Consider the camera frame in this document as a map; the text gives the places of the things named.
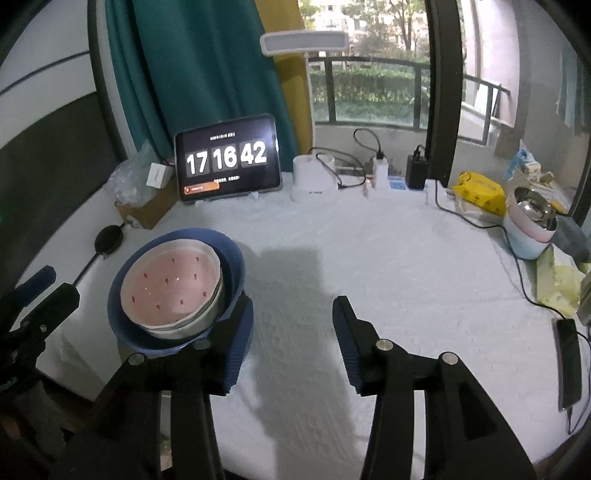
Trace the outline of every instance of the white tablecloth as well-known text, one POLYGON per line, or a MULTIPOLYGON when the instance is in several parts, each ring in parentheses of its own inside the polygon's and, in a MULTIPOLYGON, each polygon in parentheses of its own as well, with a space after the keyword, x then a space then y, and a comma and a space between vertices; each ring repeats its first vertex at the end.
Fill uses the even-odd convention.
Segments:
MULTIPOLYGON (((368 200, 356 189, 332 202, 296 204, 289 187, 286 177, 284 191, 259 199, 178 204, 153 231, 126 229, 120 250, 96 264, 80 286, 80 309, 56 331, 39 368, 91 396, 97 382, 82 386, 56 374, 57 358, 67 369, 76 361, 86 364, 99 383, 106 382, 121 364, 106 318, 114 275, 150 239, 198 226, 239 245, 245 290, 255 305, 254 341, 238 384, 227 397, 212 398, 225 468, 253 479, 359 478, 374 399, 359 397, 347 381, 332 328, 338 295, 347 295, 357 316, 372 322, 381 337, 410 353, 435 358, 456 352, 532 461, 566 439, 566 416, 557 408, 552 315, 523 299, 500 236, 441 212, 422 194, 392 192, 368 200), (75 361, 64 345, 76 351, 75 361)), ((80 232, 89 243, 88 257, 106 223, 84 212, 98 205, 114 210, 99 192, 63 227, 80 232)), ((107 220, 116 212, 102 215, 107 220)), ((82 269, 83 249, 65 251, 60 232, 28 274, 49 263, 59 280, 72 281, 82 269)), ((587 352, 584 358, 586 375, 587 352)), ((416 399, 418 479, 425 432, 423 396, 416 399)))

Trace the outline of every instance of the pink bowl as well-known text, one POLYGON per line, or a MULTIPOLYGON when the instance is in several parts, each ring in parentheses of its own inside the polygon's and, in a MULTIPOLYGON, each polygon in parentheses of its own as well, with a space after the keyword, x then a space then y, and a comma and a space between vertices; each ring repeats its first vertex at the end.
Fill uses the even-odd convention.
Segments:
POLYGON ((132 265, 121 286, 121 306, 146 329, 180 327, 207 309, 219 283, 213 248, 198 240, 173 240, 132 265))
POLYGON ((519 227, 519 229, 528 237, 543 244, 547 244, 552 240, 556 231, 545 230, 531 220, 526 213, 519 208, 519 205, 517 205, 514 191, 507 195, 506 206, 507 212, 509 213, 511 220, 513 220, 513 223, 516 224, 517 227, 519 227))

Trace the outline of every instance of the tablet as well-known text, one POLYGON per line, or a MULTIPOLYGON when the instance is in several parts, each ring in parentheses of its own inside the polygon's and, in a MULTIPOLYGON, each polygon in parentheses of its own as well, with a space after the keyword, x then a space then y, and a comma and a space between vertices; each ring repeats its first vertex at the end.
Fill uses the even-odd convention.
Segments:
POLYGON ((178 134, 174 139, 182 202, 281 187, 272 115, 241 118, 178 134))

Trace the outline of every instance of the cardboard box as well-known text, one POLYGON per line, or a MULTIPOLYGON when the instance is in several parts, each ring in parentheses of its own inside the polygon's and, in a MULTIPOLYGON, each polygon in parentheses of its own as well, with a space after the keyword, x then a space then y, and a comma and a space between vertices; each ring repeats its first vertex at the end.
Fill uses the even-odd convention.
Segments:
POLYGON ((115 207, 125 223, 151 230, 177 202, 177 180, 172 178, 168 185, 159 190, 156 197, 143 207, 130 207, 119 202, 115 202, 115 207))

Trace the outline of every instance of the blue bowl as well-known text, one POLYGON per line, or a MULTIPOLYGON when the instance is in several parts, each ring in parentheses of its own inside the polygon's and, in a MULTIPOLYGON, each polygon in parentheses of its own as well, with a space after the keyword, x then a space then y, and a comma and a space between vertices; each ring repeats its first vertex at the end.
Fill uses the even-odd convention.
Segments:
MULTIPOLYGON (((244 258, 238 246, 226 235, 208 230, 205 228, 186 228, 175 232, 167 233, 144 245, 134 253, 121 267, 115 276, 109 298, 107 301, 107 314, 109 324, 116 337, 132 349, 148 356, 164 356, 177 353, 183 347, 194 341, 196 338, 207 336, 209 330, 192 338, 182 340, 164 340, 156 338, 146 332, 142 327, 133 323, 123 311, 121 306, 121 285, 131 266, 148 250, 157 247, 165 242, 189 238, 200 240, 212 247, 220 259, 222 267, 223 282, 225 291, 228 293, 229 303, 224 313, 217 321, 226 320, 230 317, 238 298, 244 288, 245 266, 244 258)), ((252 309, 247 309, 244 315, 252 316, 252 309)))

